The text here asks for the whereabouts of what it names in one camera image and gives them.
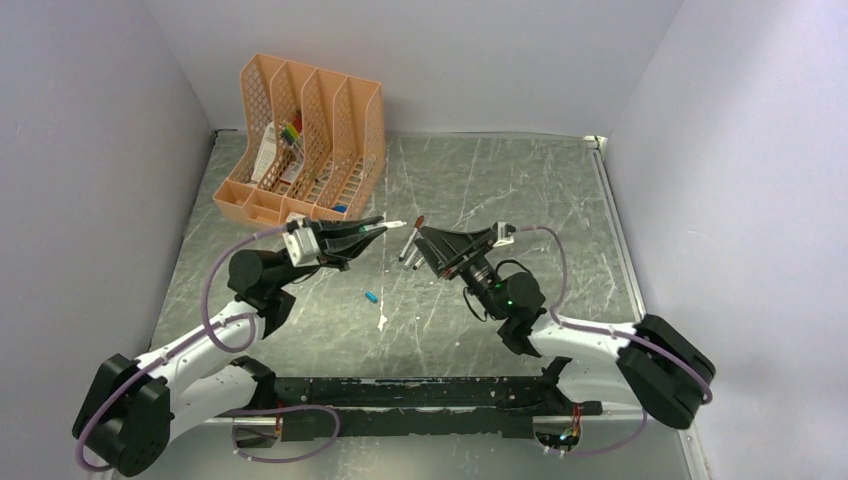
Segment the thin white pen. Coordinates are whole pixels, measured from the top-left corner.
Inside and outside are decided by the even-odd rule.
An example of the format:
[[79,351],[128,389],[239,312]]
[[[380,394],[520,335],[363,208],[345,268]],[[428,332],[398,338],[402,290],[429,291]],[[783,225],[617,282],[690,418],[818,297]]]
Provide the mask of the thin white pen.
[[405,221],[399,221],[399,220],[384,221],[384,222],[379,222],[379,223],[372,224],[372,225],[362,226],[359,229],[359,231],[364,233],[364,232],[369,232],[369,231],[378,230],[378,229],[391,230],[391,229],[401,228],[401,227],[404,227],[406,225],[407,225],[407,223]]

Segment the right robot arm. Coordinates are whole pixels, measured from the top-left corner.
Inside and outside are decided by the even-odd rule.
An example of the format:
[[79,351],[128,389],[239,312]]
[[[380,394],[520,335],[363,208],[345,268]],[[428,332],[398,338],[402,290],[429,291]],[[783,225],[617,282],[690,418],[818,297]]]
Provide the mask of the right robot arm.
[[547,305],[526,267],[502,276],[486,256],[513,243],[519,231],[507,222],[473,232],[423,226],[415,245],[438,278],[463,280],[465,295],[483,309],[479,319],[500,322],[498,335],[511,352],[565,358],[560,375],[539,389],[548,412],[599,401],[639,407],[667,427],[689,428],[714,398],[714,364],[660,316],[645,314],[631,323],[571,318],[559,312],[565,283]]

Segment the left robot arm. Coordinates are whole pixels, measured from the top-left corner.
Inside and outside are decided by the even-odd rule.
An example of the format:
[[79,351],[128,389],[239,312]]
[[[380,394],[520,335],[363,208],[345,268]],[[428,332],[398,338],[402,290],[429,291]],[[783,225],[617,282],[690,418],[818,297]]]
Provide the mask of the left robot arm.
[[171,343],[96,370],[72,426],[77,465],[135,476],[180,435],[219,415],[289,412],[274,376],[245,357],[279,329],[294,304],[284,286],[320,268],[348,269],[398,221],[301,218],[259,230],[224,250],[200,290],[200,323]]

